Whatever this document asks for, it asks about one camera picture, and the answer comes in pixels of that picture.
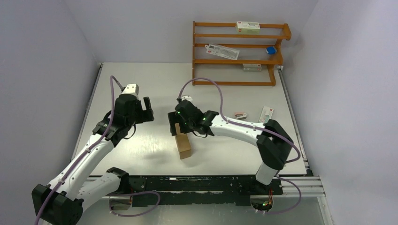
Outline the brown cardboard box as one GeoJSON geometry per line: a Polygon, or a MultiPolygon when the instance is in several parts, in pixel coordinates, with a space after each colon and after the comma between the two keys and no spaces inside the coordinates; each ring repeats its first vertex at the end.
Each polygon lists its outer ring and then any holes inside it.
{"type": "Polygon", "coordinates": [[[182,160],[191,157],[192,150],[187,134],[181,132],[179,123],[175,124],[175,129],[176,129],[175,140],[180,159],[182,160]]]}

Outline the orange wooden shelf rack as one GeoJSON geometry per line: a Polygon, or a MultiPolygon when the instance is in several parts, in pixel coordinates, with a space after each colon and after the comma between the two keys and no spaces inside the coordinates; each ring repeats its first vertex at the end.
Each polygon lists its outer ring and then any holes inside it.
{"type": "Polygon", "coordinates": [[[281,43],[291,39],[288,24],[260,24],[260,33],[238,34],[236,23],[193,22],[192,77],[194,85],[275,86],[274,70],[282,65],[281,43]],[[217,44],[240,51],[237,60],[206,52],[205,45],[217,44]],[[268,55],[266,48],[275,46],[277,53],[268,55]],[[245,72],[242,64],[261,64],[260,72],[245,72]]]}

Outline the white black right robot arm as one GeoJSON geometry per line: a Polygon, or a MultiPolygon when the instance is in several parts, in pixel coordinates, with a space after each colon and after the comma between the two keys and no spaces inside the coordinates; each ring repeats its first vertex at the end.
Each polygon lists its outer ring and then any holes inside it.
{"type": "Polygon", "coordinates": [[[178,131],[205,137],[225,136],[257,147],[262,163],[255,174],[253,188],[258,194],[270,190],[272,179],[288,162],[294,145],[276,120],[270,119],[267,123],[236,120],[216,111],[202,112],[188,100],[180,101],[174,111],[168,113],[168,120],[172,136],[176,136],[178,131]]]}

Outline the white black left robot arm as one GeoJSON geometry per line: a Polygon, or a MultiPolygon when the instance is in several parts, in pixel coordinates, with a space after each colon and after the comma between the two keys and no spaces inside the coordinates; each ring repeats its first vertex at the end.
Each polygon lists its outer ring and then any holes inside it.
{"type": "Polygon", "coordinates": [[[125,139],[137,124],[154,120],[149,97],[120,94],[103,120],[97,123],[86,145],[69,165],[47,185],[32,191],[35,224],[42,219],[53,225],[75,225],[83,212],[107,194],[132,192],[129,174],[112,167],[99,180],[84,187],[94,168],[125,139]]]}

